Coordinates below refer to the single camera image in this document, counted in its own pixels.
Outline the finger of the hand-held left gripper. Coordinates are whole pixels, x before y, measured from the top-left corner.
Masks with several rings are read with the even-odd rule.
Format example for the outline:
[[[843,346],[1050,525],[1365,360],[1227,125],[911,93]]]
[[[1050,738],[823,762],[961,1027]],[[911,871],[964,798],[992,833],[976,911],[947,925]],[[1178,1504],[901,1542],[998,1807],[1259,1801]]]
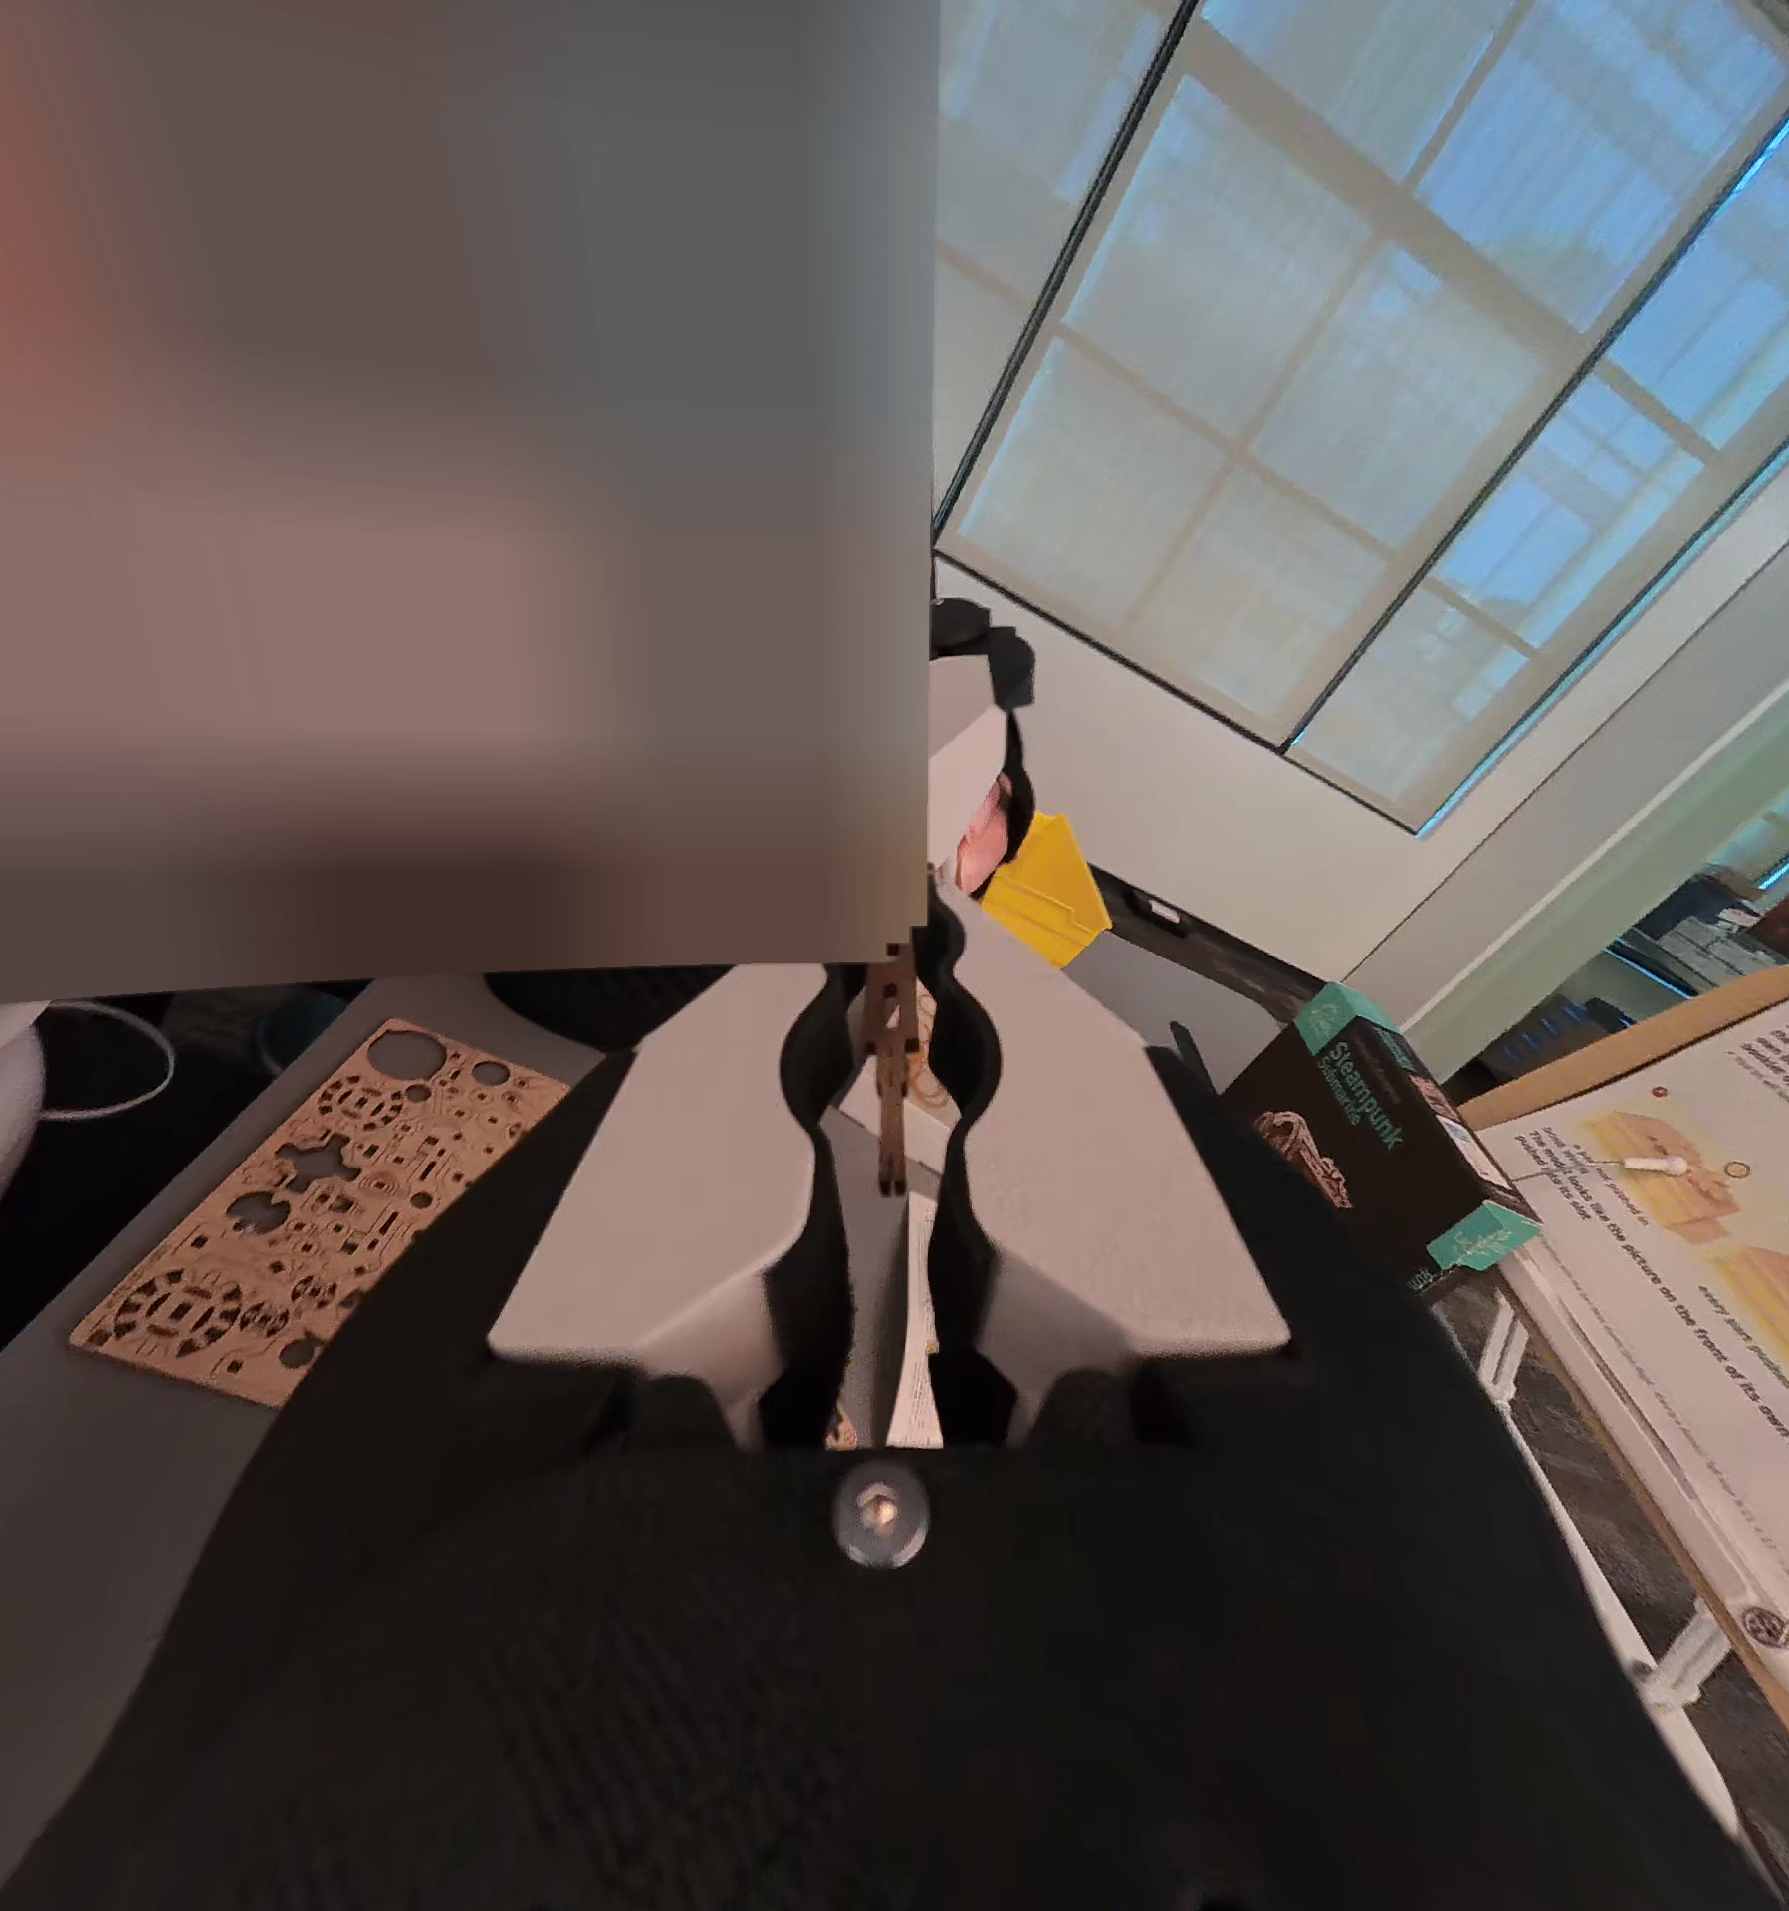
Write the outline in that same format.
[[[939,656],[929,664],[929,867],[959,877],[963,849],[982,843],[1000,820],[1006,712],[986,656]]]

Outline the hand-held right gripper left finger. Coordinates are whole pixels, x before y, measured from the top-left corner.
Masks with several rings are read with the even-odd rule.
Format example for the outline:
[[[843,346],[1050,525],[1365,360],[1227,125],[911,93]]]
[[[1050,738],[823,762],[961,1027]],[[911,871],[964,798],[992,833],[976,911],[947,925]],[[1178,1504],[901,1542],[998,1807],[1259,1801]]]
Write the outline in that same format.
[[[855,1335],[823,1128],[855,1074],[849,999],[833,967],[743,965],[650,1033],[488,1349],[688,1375],[739,1435],[823,1445]]]

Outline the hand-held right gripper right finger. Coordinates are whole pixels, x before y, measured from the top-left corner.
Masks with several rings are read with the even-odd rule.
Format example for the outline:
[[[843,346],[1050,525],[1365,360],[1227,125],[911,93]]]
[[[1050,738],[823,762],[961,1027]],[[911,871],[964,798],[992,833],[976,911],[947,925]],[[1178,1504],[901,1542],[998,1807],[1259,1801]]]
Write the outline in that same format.
[[[927,1250],[945,1443],[1022,1439],[1070,1373],[1289,1349],[1184,1064],[964,893],[931,895],[917,967],[957,1108]]]

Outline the wooden model part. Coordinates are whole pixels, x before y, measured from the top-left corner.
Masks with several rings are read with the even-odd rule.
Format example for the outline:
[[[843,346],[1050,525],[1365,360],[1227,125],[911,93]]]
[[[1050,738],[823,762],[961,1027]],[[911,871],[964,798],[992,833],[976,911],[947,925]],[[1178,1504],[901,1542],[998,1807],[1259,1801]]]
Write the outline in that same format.
[[[861,1050],[875,1090],[877,1176],[885,1198],[907,1196],[907,1088],[923,1056],[919,973],[911,941],[867,965]]]

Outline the dark model kit box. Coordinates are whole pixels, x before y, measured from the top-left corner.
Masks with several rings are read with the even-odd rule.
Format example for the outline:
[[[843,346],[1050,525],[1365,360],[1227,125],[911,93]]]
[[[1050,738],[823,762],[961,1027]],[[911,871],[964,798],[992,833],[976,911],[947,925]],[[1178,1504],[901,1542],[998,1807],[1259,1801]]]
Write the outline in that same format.
[[[1542,1234],[1391,1015],[1343,983],[1323,985],[1221,1098],[1425,1299]]]

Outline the laser-cut wooden parts sheet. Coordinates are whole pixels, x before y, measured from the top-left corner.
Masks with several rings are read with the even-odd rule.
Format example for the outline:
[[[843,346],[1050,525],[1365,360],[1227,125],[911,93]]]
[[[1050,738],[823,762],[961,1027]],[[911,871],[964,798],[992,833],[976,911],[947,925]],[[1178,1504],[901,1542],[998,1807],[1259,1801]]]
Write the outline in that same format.
[[[114,1281],[70,1349],[283,1407],[381,1277],[568,1092],[383,1021]]]

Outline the person's left hand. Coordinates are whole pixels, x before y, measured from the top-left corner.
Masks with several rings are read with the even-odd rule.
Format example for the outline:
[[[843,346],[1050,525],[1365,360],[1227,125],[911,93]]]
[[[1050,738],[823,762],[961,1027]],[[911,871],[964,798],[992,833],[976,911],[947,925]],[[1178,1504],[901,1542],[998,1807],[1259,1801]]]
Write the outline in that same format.
[[[976,895],[1010,853],[1010,800],[1010,778],[996,776],[959,839],[955,885],[966,895]]]

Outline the yellow plastic bin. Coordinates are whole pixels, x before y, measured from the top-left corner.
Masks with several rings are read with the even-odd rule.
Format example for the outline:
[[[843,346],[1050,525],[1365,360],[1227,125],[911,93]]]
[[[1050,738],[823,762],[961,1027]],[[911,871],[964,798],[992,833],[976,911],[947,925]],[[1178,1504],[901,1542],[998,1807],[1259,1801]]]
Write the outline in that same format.
[[[1068,969],[1112,927],[1070,820],[1050,812],[1036,814],[1018,853],[992,873],[982,907],[1056,969]]]

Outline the large grid window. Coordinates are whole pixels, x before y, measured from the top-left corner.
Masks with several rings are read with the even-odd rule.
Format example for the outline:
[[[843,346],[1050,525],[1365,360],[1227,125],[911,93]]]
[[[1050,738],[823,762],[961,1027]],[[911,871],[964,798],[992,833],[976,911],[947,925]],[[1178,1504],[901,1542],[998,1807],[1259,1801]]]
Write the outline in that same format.
[[[949,559],[1409,833],[1789,459],[1789,3],[945,3]]]

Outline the printed instruction sheet board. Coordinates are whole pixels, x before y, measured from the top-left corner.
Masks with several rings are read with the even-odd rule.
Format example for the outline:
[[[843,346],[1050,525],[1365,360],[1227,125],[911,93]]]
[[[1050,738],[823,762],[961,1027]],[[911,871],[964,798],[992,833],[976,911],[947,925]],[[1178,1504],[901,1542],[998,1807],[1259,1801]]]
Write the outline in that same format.
[[[1542,1234],[1500,1275],[1789,1691],[1789,967],[1471,1102]]]

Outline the dark shelf unit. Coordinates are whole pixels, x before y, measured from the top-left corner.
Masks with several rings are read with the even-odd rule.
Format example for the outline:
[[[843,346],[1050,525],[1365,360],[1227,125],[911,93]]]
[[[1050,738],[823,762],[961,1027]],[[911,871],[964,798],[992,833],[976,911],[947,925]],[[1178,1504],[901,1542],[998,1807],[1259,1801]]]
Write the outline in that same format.
[[[1502,1084],[1730,983],[1789,967],[1789,891],[1698,873],[1480,1052]]]

